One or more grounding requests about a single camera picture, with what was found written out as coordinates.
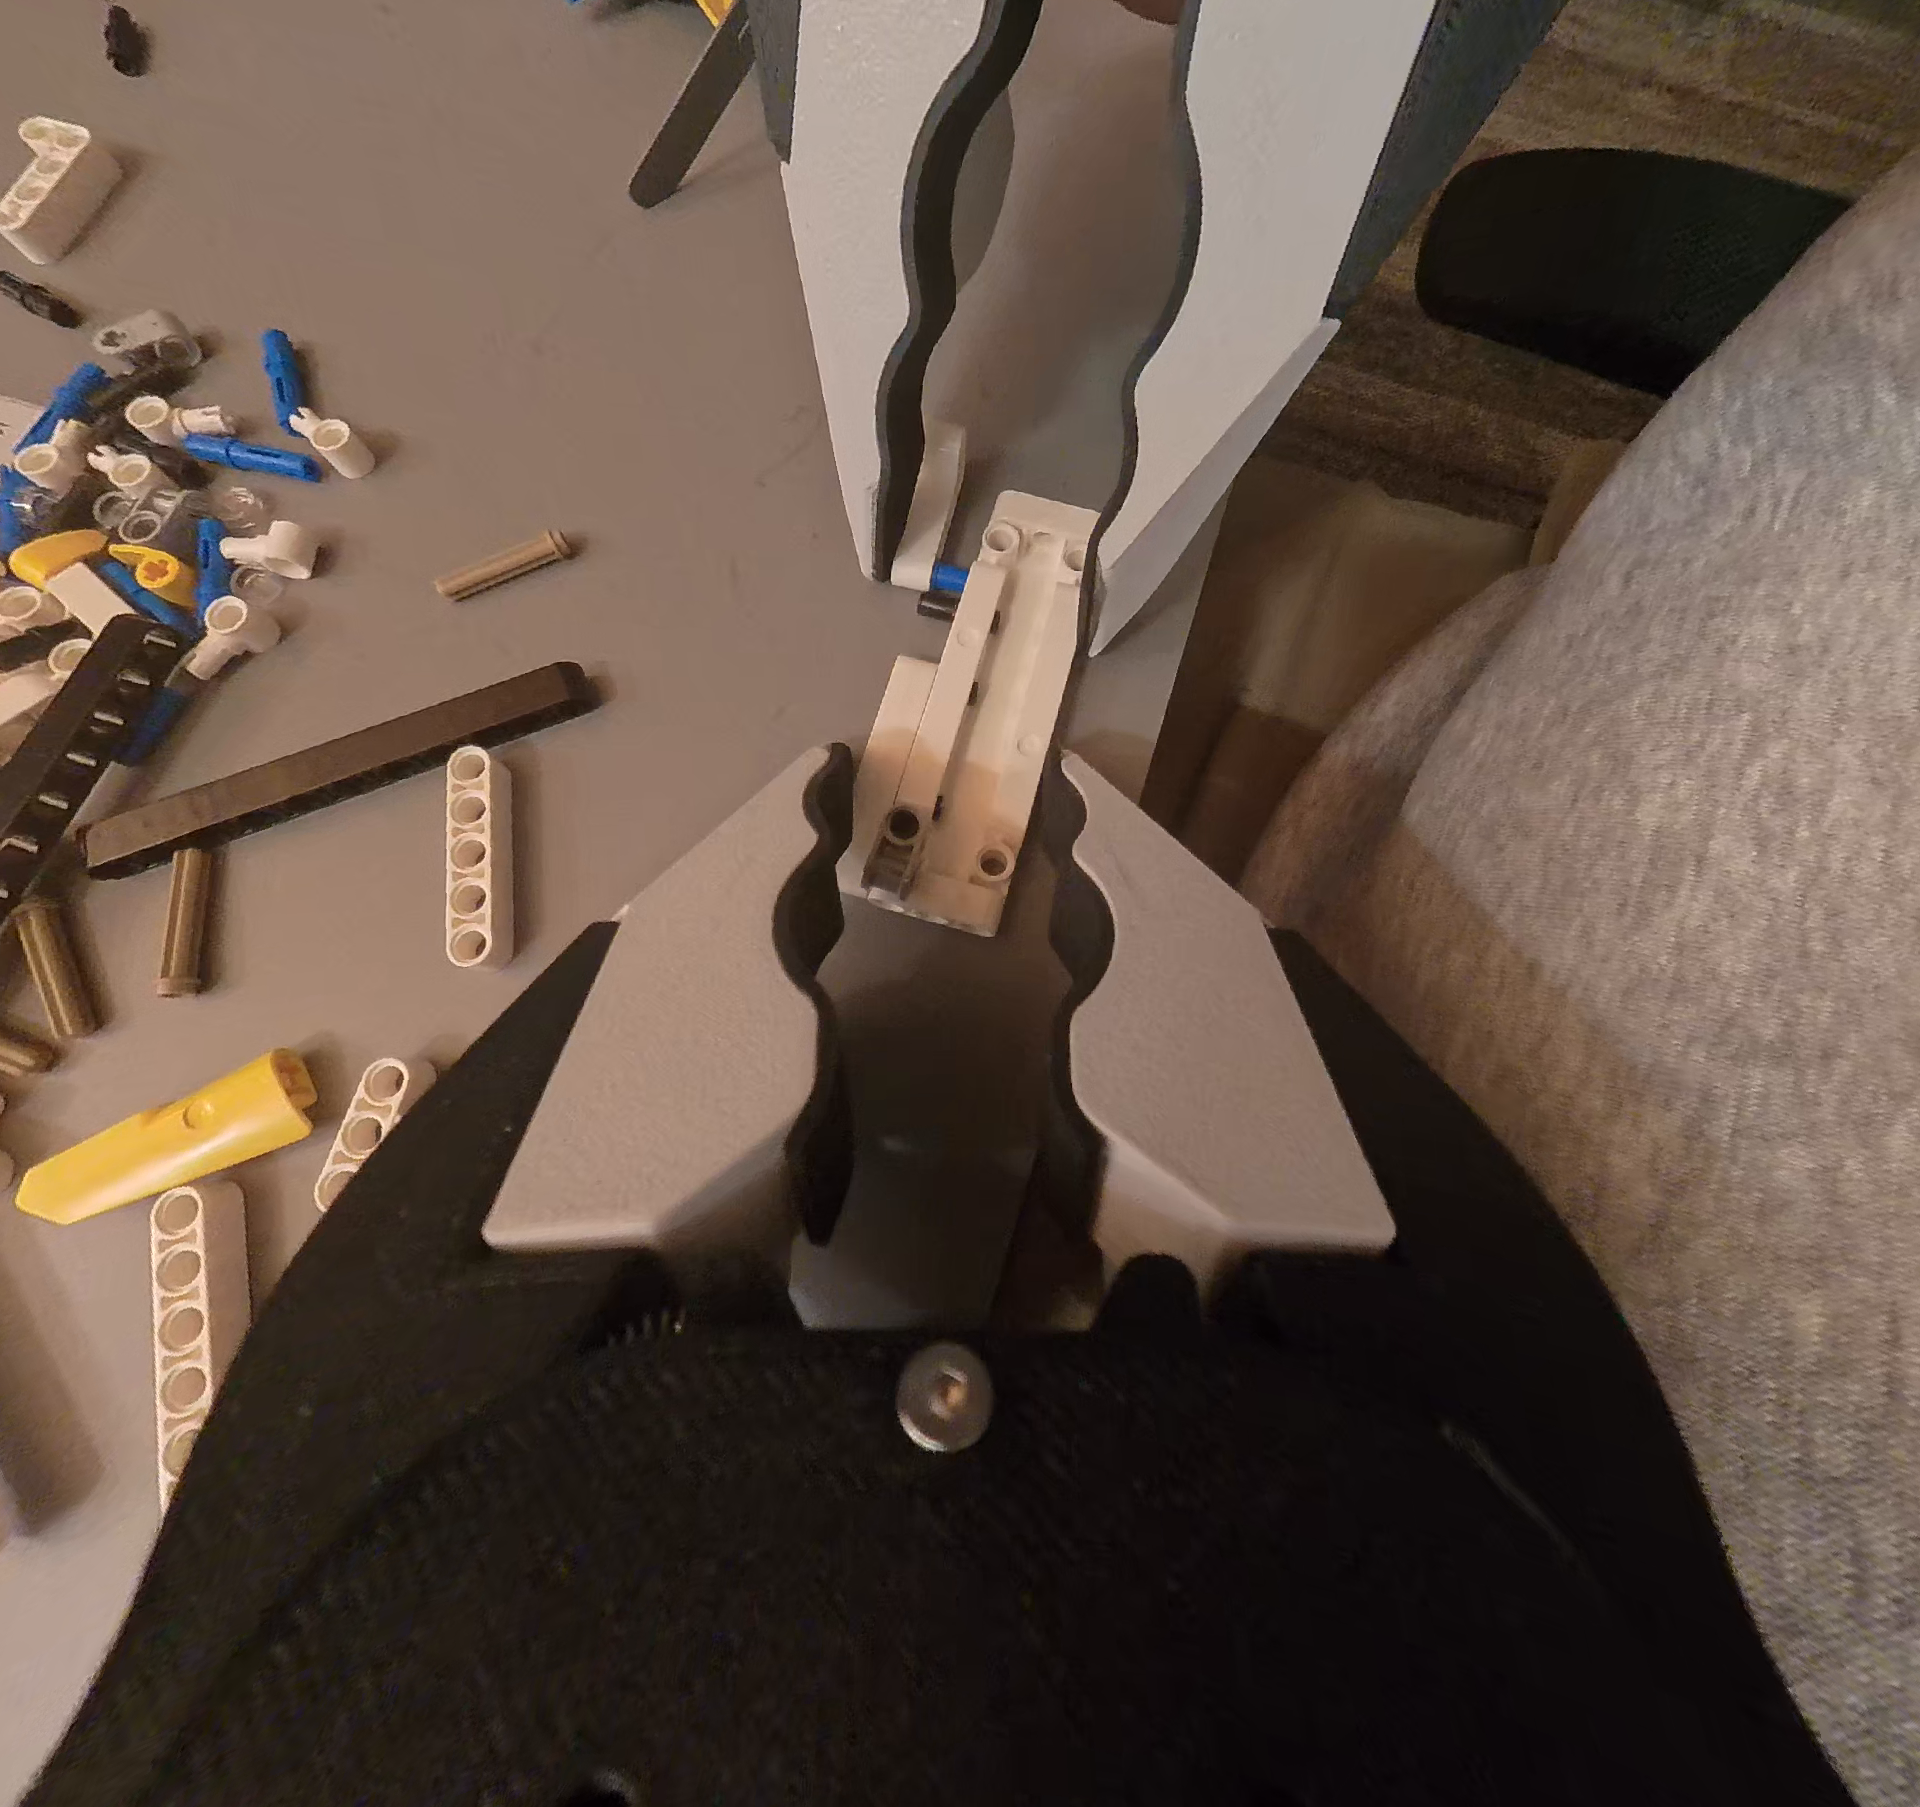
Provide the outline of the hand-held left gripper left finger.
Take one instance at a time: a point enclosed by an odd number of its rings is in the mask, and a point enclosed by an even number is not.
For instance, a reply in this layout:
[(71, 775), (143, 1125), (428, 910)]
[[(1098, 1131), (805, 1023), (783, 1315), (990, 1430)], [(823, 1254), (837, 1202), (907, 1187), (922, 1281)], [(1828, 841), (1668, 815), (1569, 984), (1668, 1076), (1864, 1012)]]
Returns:
[(823, 987), (847, 841), (851, 747), (816, 744), (629, 895), (486, 1216), (493, 1252), (637, 1252), (688, 1315), (805, 1323), (795, 1244), (829, 1236), (851, 1186)]

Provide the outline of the white five-hole lego beam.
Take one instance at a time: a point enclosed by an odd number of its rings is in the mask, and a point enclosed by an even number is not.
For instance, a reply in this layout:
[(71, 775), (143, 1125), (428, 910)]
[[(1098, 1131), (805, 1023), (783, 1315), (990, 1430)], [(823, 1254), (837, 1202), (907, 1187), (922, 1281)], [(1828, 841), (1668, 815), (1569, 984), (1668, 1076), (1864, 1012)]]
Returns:
[(515, 957), (510, 771), (479, 744), (443, 762), (443, 957), (469, 975)]

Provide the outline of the white lego beam assembly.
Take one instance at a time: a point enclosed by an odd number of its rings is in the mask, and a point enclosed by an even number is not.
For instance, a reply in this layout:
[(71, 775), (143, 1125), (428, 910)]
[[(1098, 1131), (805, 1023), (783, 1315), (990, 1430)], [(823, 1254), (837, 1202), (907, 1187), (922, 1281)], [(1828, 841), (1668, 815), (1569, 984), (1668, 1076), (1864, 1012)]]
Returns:
[(846, 895), (990, 939), (1082, 641), (1098, 516), (1003, 493), (941, 659), (898, 659), (851, 787)]

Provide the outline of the white T-shaped lego beam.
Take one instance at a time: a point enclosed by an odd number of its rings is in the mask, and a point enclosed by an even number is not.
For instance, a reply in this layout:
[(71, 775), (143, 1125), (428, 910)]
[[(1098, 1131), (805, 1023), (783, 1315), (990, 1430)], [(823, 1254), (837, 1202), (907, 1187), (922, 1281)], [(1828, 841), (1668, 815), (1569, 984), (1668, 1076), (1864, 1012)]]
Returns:
[(351, 1109), (326, 1142), (323, 1169), (316, 1179), (316, 1213), (323, 1216), (378, 1142), (405, 1119), (405, 1110), (435, 1085), (435, 1061), (428, 1059), (374, 1059), (351, 1090)]

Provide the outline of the white L-shaped lego beam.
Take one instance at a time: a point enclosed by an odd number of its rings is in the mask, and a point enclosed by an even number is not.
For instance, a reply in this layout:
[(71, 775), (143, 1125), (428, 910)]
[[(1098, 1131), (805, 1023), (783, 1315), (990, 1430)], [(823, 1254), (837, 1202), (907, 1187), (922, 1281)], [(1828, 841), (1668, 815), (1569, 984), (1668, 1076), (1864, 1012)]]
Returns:
[(18, 140), (27, 166), (0, 199), (0, 240), (47, 268), (93, 225), (123, 182), (123, 163), (85, 127), (59, 118), (22, 118)]

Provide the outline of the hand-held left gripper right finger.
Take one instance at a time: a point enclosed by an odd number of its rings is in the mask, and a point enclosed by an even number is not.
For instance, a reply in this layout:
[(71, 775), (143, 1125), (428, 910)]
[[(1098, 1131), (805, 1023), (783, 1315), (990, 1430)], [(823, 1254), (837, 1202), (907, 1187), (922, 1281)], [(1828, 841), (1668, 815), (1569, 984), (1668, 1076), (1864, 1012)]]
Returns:
[(1047, 787), (1047, 1213), (1105, 1281), (1172, 1262), (1213, 1302), (1257, 1254), (1394, 1244), (1262, 910), (1082, 753)]

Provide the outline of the pile of small lego pieces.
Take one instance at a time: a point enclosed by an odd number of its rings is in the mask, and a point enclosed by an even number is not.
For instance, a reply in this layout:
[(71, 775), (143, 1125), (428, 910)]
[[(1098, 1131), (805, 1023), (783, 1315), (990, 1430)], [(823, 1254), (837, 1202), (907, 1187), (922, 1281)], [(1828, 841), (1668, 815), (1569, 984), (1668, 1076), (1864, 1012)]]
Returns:
[(4, 747), (106, 626), (139, 617), (176, 641), (163, 724), (281, 641), (279, 595), (320, 572), (323, 537), (276, 485), (358, 482), (374, 448), (302, 405), (286, 331), (259, 335), (259, 364), (294, 445), (249, 441), (224, 405), (187, 405), (203, 339), (165, 308), (100, 329), (40, 405), (4, 399)]

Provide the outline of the black holed lego beam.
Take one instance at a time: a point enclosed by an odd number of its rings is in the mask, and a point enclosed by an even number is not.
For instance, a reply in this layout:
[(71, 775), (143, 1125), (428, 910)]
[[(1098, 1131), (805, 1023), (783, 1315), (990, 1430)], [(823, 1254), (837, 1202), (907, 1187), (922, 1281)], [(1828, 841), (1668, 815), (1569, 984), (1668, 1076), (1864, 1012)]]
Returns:
[(193, 631), (143, 616), (106, 617), (0, 771), (0, 914), (11, 918), (123, 762), (131, 735), (187, 653)]

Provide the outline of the white liftarm with blue pin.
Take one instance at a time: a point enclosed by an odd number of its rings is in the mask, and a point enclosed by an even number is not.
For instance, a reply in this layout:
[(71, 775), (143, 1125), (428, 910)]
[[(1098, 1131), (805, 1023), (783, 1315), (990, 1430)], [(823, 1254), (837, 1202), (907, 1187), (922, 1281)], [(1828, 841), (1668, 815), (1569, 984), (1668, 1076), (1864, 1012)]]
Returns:
[(907, 501), (907, 524), (894, 551), (888, 581), (902, 590), (933, 590), (933, 571), (949, 560), (958, 501), (966, 485), (966, 426), (925, 423), (925, 461)]

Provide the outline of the yellow lego panel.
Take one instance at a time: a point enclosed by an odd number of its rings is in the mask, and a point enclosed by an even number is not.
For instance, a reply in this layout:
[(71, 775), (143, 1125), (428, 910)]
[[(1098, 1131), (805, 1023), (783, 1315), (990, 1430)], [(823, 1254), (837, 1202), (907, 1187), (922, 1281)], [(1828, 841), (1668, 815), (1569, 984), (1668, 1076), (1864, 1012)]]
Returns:
[(47, 1225), (100, 1218), (312, 1137), (316, 1109), (320, 1090), (307, 1059), (269, 1051), (32, 1168), (16, 1208)]

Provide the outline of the long black lego strip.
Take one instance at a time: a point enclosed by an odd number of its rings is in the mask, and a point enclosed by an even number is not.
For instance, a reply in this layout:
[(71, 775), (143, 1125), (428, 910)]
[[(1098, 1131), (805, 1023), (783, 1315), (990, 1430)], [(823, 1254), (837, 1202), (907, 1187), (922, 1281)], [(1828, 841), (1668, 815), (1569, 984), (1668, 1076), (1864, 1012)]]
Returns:
[(498, 747), (586, 717), (603, 704), (582, 662), (556, 659), (418, 715), (298, 747), (286, 759), (165, 793), (83, 829), (90, 881), (131, 881), (186, 849), (230, 849), (276, 827), (443, 766), (457, 747)]

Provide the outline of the tan ridged lego pin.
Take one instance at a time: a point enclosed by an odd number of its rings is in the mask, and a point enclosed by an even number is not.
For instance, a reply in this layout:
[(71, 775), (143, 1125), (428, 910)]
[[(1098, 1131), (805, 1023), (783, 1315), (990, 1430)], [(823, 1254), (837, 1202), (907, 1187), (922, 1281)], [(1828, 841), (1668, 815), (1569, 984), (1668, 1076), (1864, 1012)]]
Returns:
[(472, 599), (472, 595), (498, 590), (507, 581), (523, 581), (537, 571), (565, 563), (565, 560), (573, 560), (573, 551), (580, 546), (561, 528), (544, 528), (544, 532), (510, 544), (503, 551), (491, 551), (472, 563), (443, 571), (435, 580), (435, 590), (443, 599)]

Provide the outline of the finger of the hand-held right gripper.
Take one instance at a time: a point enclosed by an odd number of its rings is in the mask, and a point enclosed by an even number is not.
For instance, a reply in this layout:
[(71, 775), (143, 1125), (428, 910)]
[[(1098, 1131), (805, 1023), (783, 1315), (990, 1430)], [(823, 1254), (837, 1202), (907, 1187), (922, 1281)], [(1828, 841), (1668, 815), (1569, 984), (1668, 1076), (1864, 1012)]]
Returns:
[(1172, 150), (1186, 240), (1124, 380), (1124, 477), (1089, 546), (1089, 653), (1158, 595), (1330, 348), (1336, 265), (1440, 0), (1188, 0)]
[(966, 159), (1047, 0), (798, 0), (787, 214), (857, 563), (894, 580)]

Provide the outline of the long white lego beam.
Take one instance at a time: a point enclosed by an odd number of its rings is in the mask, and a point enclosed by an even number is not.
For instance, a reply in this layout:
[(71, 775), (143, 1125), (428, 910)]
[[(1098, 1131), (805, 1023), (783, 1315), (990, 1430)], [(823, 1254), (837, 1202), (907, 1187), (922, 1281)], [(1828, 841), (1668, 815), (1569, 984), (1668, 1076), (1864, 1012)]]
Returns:
[(149, 1274), (156, 1512), (165, 1512), (250, 1326), (242, 1187), (213, 1177), (163, 1195), (149, 1208)]

